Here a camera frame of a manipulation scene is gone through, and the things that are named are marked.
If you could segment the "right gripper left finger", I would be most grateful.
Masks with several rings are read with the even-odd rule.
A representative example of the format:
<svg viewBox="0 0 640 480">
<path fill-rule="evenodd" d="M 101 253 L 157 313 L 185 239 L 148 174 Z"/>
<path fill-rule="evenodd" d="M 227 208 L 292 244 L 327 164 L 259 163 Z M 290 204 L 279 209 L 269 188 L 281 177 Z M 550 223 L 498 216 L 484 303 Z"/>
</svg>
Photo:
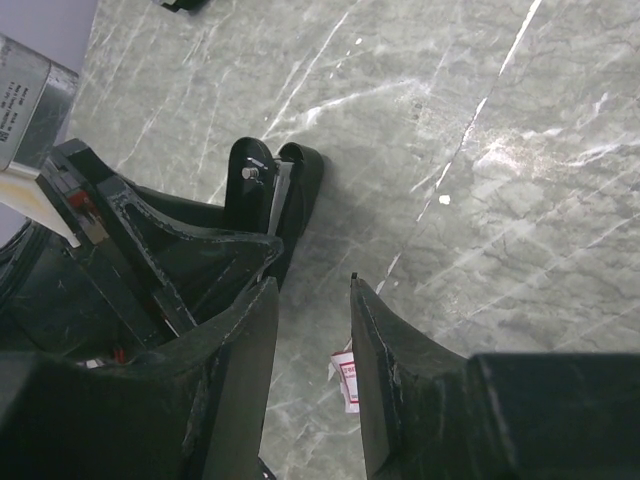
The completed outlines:
<svg viewBox="0 0 640 480">
<path fill-rule="evenodd" d="M 266 278 L 119 366 L 1 357 L 5 479 L 257 479 L 279 319 Z"/>
</svg>

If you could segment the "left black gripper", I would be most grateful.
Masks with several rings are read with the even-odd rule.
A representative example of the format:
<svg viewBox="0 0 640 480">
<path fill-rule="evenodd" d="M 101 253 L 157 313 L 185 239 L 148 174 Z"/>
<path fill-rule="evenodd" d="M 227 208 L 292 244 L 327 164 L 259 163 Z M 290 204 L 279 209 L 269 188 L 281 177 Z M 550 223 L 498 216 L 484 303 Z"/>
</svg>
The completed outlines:
<svg viewBox="0 0 640 480">
<path fill-rule="evenodd" d="M 245 295 L 283 241 L 222 207 L 117 173 L 85 142 L 57 147 L 43 188 L 78 239 L 28 221 L 1 250 L 1 349 L 123 363 L 193 333 Z"/>
</svg>

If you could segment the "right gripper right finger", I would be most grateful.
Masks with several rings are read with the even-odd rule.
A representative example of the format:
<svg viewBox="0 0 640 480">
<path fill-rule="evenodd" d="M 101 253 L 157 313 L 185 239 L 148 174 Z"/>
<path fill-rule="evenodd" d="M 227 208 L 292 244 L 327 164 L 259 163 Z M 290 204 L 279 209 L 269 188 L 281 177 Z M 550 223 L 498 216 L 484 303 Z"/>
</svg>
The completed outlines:
<svg viewBox="0 0 640 480">
<path fill-rule="evenodd" d="M 397 316 L 361 278 L 351 331 L 371 479 L 635 479 L 639 358 L 462 357 Z"/>
</svg>

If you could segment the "grey and black stapler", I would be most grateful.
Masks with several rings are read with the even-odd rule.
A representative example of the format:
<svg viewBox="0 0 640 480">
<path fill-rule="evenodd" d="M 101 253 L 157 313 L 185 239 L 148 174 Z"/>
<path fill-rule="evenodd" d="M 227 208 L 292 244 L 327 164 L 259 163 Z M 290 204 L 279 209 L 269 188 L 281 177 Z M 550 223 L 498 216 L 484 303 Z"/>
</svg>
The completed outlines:
<svg viewBox="0 0 640 480">
<path fill-rule="evenodd" d="M 184 11 L 188 14 L 196 14 L 208 3 L 208 0 L 153 0 L 153 3 L 172 13 Z"/>
</svg>

